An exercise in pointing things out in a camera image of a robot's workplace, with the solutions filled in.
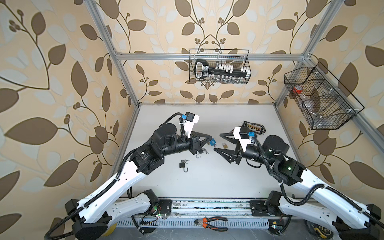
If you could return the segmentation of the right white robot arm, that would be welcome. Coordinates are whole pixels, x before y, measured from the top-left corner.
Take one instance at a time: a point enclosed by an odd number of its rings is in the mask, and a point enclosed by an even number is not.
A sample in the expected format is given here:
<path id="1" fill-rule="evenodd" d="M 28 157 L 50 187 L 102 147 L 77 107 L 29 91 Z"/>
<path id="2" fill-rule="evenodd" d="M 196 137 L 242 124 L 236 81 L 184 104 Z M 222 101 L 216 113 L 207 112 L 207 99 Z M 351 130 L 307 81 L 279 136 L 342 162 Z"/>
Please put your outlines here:
<path id="1" fill-rule="evenodd" d="M 271 191 L 265 209 L 271 215 L 298 217 L 339 235 L 342 240 L 378 240 L 381 209 L 354 201 L 319 179 L 304 165 L 287 156 L 289 145 L 276 135 L 260 143 L 253 132 L 235 128 L 221 138 L 235 150 L 216 148 L 227 162 L 242 159 L 260 163 L 278 181 L 280 191 Z"/>

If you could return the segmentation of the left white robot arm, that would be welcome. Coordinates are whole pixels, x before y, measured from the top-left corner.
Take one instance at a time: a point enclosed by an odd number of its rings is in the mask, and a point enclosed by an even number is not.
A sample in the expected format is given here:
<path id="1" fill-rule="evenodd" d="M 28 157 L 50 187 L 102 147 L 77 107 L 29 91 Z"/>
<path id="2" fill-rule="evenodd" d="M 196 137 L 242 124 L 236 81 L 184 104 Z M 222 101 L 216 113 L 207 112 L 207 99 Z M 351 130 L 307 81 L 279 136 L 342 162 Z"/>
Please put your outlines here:
<path id="1" fill-rule="evenodd" d="M 117 172 L 101 187 L 81 200 L 68 201 L 68 215 L 51 227 L 44 238 L 60 240 L 75 236 L 78 240 L 96 240 L 120 220 L 154 210 L 159 200 L 152 190 L 125 201 L 118 199 L 163 165 L 165 156 L 184 151 L 196 155 L 212 140 L 210 135 L 193 131 L 200 119 L 198 115 L 175 113 L 170 119 L 174 117 L 179 117 L 179 134 L 177 127 L 166 120 L 143 145 L 124 156 Z"/>

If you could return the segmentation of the black padlock open shackle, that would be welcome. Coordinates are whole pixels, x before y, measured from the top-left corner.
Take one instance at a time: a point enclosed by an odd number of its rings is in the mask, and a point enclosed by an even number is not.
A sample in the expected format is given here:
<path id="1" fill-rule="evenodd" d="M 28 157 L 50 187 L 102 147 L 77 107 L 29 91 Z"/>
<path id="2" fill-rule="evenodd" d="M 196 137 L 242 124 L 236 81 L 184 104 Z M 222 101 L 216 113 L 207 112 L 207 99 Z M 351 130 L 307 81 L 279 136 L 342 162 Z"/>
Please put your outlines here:
<path id="1" fill-rule="evenodd" d="M 180 168 L 180 169 L 183 169 L 184 173 L 187 173 L 188 170 L 189 170 L 189 168 L 188 168 L 186 162 L 180 162 L 180 163 L 179 163 L 179 168 Z"/>

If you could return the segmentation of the black parallel charging board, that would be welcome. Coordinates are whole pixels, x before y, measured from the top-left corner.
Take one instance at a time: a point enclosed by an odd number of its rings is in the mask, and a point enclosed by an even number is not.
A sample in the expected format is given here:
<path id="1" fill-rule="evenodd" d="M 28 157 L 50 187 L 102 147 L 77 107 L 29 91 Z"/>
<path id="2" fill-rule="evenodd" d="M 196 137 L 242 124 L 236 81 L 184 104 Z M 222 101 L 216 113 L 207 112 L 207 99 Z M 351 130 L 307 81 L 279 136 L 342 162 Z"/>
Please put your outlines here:
<path id="1" fill-rule="evenodd" d="M 260 124 L 244 121 L 242 127 L 247 127 L 251 132 L 254 132 L 258 135 L 263 135 L 266 133 L 266 128 Z"/>

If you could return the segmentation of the yellow black tape measure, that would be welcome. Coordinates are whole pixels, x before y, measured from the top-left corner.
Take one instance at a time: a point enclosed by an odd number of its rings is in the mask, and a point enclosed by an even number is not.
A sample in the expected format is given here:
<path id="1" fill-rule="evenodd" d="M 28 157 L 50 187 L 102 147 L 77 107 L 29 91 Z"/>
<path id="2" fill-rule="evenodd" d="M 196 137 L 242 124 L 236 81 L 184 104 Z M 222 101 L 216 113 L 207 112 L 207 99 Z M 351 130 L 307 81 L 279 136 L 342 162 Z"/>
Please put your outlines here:
<path id="1" fill-rule="evenodd" d="M 317 226 L 313 227 L 313 229 L 316 235 L 318 235 L 322 239 L 329 240 L 334 236 L 333 232 L 327 228 Z"/>

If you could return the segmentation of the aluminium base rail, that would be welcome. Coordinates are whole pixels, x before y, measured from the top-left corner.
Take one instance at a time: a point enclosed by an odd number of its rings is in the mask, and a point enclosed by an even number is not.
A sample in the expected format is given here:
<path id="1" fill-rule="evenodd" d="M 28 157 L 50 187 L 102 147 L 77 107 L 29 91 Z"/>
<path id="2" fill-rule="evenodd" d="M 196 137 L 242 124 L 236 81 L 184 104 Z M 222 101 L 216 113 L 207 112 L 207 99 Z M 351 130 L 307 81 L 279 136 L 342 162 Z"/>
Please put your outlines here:
<path id="1" fill-rule="evenodd" d="M 170 200 L 168 205 L 162 205 L 154 216 L 145 217 L 144 214 L 135 218 L 145 221 L 158 218 L 192 218 L 221 216 L 228 219 L 267 218 L 281 219 L 282 217 L 264 211 L 265 198 L 160 198 L 161 201 Z"/>

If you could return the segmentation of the black socket holder rail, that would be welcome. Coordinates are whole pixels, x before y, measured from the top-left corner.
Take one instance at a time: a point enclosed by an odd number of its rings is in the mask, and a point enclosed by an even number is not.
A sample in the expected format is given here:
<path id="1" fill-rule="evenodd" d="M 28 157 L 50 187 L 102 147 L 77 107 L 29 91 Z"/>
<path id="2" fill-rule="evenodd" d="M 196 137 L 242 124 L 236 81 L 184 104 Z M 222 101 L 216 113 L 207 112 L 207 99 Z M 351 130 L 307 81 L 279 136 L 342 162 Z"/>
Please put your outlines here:
<path id="1" fill-rule="evenodd" d="M 209 78 L 210 80 L 246 80 L 251 77 L 251 70 L 248 67 L 241 67 L 239 70 L 232 65 L 217 63 L 211 67 L 205 60 L 197 60 L 193 67 L 193 73 L 197 79 Z"/>

